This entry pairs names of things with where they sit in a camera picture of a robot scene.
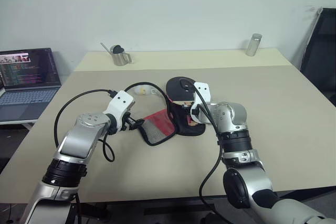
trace white wall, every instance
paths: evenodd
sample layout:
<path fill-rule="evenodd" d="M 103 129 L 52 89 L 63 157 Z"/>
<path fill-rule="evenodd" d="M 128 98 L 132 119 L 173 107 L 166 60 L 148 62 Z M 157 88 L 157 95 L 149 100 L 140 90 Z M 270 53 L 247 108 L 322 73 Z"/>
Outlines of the white wall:
<path fill-rule="evenodd" d="M 0 50 L 51 47 L 61 74 L 99 42 L 127 51 L 246 47 L 252 33 L 297 64 L 336 0 L 0 0 Z"/>

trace laptop keyboard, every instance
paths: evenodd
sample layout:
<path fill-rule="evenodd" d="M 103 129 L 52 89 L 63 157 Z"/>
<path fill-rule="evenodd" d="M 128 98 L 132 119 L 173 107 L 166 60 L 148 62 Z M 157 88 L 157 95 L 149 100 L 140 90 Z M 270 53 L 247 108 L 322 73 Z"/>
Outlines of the laptop keyboard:
<path fill-rule="evenodd" d="M 0 105 L 50 102 L 56 92 L 57 89 L 25 92 L 5 92 L 4 95 L 0 97 Z"/>

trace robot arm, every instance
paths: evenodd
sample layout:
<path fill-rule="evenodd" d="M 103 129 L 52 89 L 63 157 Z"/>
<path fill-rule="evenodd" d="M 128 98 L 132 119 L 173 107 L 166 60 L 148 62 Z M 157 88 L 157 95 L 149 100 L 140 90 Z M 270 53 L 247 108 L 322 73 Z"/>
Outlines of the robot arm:
<path fill-rule="evenodd" d="M 75 198 L 80 179 L 86 176 L 86 166 L 97 140 L 105 134 L 125 130 L 125 122 L 135 127 L 138 121 L 128 112 L 134 99 L 118 92 L 103 113 L 82 114 L 58 146 L 47 172 L 38 183 L 20 220 L 24 224 L 64 224 Z"/>
<path fill-rule="evenodd" d="M 264 223 L 274 224 L 335 224 L 323 214 L 292 199 L 280 199 L 272 190 L 258 152 L 252 148 L 246 124 L 245 108 L 237 103 L 211 103 L 206 83 L 195 82 L 212 114 L 219 133 L 218 145 L 223 147 L 222 161 L 227 171 L 223 184 L 228 201 L 236 208 L 250 208 Z M 203 106 L 194 93 L 190 113 L 193 120 L 210 123 L 198 106 Z"/>

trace laptop trackpad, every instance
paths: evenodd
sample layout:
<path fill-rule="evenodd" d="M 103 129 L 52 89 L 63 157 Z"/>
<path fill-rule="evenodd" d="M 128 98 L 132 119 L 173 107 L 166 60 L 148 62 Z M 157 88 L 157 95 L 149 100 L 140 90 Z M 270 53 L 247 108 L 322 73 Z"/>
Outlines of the laptop trackpad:
<path fill-rule="evenodd" d="M 16 120 L 22 116 L 28 105 L 4 106 L 0 108 L 0 120 Z"/>

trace red fabric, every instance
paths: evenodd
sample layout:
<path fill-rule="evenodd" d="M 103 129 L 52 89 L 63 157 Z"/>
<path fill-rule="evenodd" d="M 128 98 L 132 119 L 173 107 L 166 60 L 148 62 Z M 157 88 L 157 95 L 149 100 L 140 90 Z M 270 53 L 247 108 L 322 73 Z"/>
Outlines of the red fabric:
<path fill-rule="evenodd" d="M 150 120 L 166 136 L 174 133 L 174 125 L 168 118 L 167 109 L 149 115 L 144 119 Z"/>

